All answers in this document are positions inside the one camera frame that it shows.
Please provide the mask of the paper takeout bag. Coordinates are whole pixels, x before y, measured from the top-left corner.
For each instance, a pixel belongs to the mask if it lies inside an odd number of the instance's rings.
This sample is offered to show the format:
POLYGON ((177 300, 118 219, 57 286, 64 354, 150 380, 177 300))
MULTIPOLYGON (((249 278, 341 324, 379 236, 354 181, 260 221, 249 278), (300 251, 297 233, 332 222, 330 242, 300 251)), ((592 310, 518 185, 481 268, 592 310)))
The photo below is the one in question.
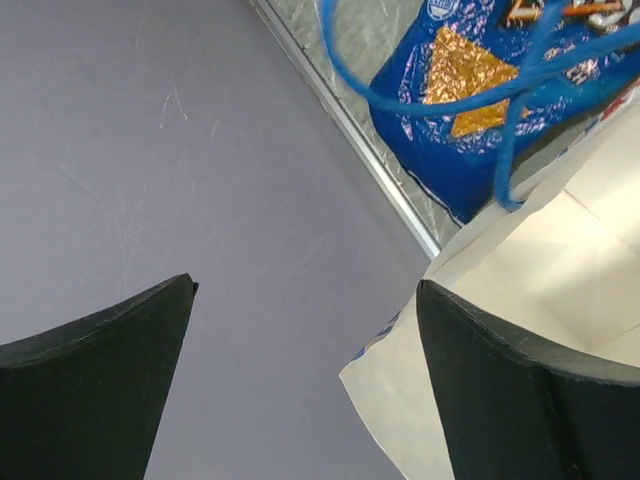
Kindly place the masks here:
MULTIPOLYGON (((420 282, 433 281, 541 337, 639 371, 639 75, 540 150, 523 160, 514 153, 515 130, 533 89, 586 60, 639 49, 639 19, 546 59, 548 30, 569 1, 540 2, 543 10, 514 78, 431 105, 381 95, 372 81, 363 84, 349 71, 334 43, 332 2, 321 7, 321 25, 331 63, 368 101, 370 113, 376 108, 431 118, 508 105, 491 197, 465 223, 437 201, 459 230, 420 282)), ((370 434, 405 478, 458 479, 422 349, 416 290, 340 378, 370 434)))

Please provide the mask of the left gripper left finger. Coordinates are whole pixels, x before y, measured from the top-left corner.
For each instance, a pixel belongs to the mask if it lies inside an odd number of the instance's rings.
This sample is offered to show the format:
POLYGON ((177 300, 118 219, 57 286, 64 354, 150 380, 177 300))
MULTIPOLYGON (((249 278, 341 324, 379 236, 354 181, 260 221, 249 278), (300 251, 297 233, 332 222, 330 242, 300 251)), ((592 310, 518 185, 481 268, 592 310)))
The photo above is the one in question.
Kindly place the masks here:
POLYGON ((2 345, 2 478, 143 478, 197 290, 176 275, 2 345))

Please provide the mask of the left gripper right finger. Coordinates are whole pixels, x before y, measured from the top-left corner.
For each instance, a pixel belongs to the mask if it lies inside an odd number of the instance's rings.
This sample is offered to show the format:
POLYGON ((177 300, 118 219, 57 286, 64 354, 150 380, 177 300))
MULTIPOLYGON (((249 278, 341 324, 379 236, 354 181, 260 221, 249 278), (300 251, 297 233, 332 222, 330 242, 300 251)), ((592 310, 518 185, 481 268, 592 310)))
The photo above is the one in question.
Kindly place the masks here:
POLYGON ((416 290, 458 479, 635 479, 639 371, 558 344, 439 284, 416 290))

